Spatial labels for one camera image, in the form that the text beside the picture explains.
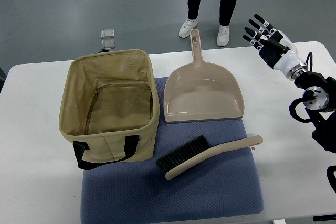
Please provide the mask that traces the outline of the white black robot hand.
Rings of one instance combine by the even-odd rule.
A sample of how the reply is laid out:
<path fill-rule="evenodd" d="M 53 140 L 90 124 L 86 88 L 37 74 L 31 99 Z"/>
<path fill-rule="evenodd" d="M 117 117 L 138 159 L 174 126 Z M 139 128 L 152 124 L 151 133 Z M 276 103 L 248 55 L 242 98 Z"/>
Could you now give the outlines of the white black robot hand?
<path fill-rule="evenodd" d="M 307 63 L 298 57 L 292 41 L 260 15 L 255 14 L 254 18 L 249 20 L 253 29 L 245 27 L 243 38 L 258 51 L 262 60 L 291 81 L 307 72 Z"/>

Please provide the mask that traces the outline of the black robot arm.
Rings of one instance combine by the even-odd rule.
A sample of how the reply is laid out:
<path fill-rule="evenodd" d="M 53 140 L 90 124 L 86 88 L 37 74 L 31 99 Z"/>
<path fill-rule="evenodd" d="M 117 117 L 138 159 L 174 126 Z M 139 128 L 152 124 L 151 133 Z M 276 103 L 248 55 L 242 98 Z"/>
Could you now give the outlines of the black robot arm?
<path fill-rule="evenodd" d="M 312 138 L 324 150 L 335 153 L 335 79 L 307 71 L 296 77 L 294 84 L 304 89 L 304 93 L 292 101 L 290 115 L 301 123 L 312 123 L 315 126 Z M 307 119 L 297 114 L 299 103 L 304 105 Z"/>

